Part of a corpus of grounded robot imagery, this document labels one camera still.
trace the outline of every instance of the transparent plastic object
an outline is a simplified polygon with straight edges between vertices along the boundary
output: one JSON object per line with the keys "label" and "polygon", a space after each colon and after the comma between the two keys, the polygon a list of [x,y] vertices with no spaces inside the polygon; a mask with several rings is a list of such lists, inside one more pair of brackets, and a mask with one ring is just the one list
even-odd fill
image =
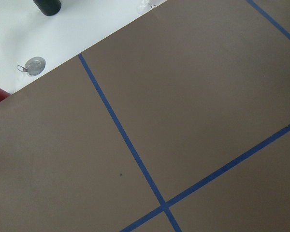
{"label": "transparent plastic object", "polygon": [[25,67],[18,65],[17,69],[20,70],[19,67],[21,67],[21,72],[28,72],[28,75],[36,76],[44,70],[45,65],[45,59],[43,59],[42,57],[34,57],[26,62]]}
{"label": "transparent plastic object", "polygon": [[137,13],[143,15],[148,11],[154,9],[160,4],[164,3],[167,0],[140,0],[140,3],[137,6]]}

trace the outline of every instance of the white surface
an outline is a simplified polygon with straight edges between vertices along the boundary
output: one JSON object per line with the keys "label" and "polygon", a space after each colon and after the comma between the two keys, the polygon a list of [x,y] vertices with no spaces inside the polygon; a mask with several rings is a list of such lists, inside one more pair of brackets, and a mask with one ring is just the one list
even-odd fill
{"label": "white surface", "polygon": [[[0,88],[15,93],[140,16],[140,0],[61,3],[60,12],[48,17],[32,0],[0,0]],[[36,56],[46,60],[40,75],[17,70]]]}

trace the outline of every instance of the black cylinder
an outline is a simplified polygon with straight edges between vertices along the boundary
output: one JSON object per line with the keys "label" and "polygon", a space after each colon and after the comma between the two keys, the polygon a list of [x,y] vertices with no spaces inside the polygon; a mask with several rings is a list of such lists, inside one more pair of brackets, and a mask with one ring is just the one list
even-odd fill
{"label": "black cylinder", "polygon": [[57,14],[61,9],[60,0],[33,0],[42,13],[46,16]]}

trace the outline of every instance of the brown floor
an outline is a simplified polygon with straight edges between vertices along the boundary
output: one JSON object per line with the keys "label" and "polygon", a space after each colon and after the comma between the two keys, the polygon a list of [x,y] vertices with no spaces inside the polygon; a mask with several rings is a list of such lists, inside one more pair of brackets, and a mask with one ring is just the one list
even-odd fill
{"label": "brown floor", "polygon": [[[290,32],[290,0],[256,3]],[[165,201],[290,123],[290,40],[246,1],[169,0],[82,54]],[[78,57],[0,103],[0,232],[157,207]],[[290,133],[170,210],[184,232],[290,231]]]}

